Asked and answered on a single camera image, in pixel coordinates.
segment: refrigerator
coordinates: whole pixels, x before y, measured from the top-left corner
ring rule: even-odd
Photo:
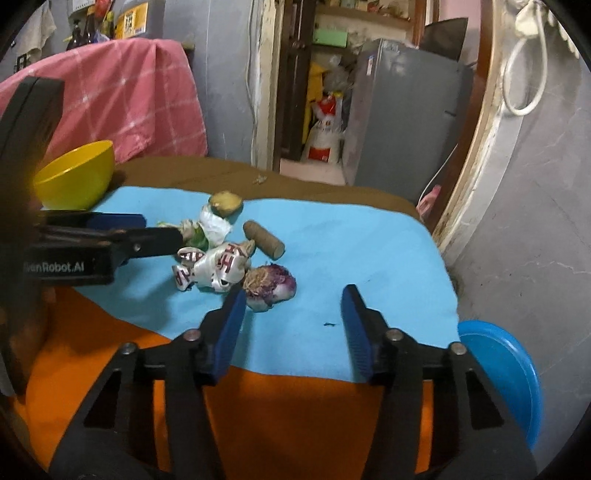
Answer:
[[[472,80],[471,68],[441,55],[383,38],[366,43],[345,131],[347,184],[416,205],[457,144]]]

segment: blue plate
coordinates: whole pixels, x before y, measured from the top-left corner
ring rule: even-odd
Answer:
[[[497,325],[468,320],[460,322],[457,331],[505,399],[533,448],[540,433],[542,393],[530,356],[515,337]]]

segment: pink towel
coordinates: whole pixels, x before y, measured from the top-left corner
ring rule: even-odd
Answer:
[[[114,142],[118,163],[207,153],[195,81],[178,42],[116,40],[53,55],[0,83],[0,112],[29,75],[66,82],[63,117],[44,164],[97,140]]]

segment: bottle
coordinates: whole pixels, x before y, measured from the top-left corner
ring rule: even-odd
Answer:
[[[111,11],[106,14],[103,23],[100,26],[100,32],[105,36],[109,37],[111,40],[115,38],[115,32],[113,31],[113,21],[115,19],[115,14]]]
[[[91,5],[86,12],[86,25],[84,26],[84,33],[82,34],[83,45],[93,43],[95,40],[95,34],[95,6]]]
[[[82,33],[80,32],[80,20],[74,20],[74,28],[72,29],[72,39],[68,42],[66,50],[80,47],[82,45]]]

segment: yellow bowl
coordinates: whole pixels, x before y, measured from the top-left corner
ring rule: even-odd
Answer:
[[[50,210],[86,210],[105,194],[115,169],[111,140],[89,143],[42,168],[33,188]]]

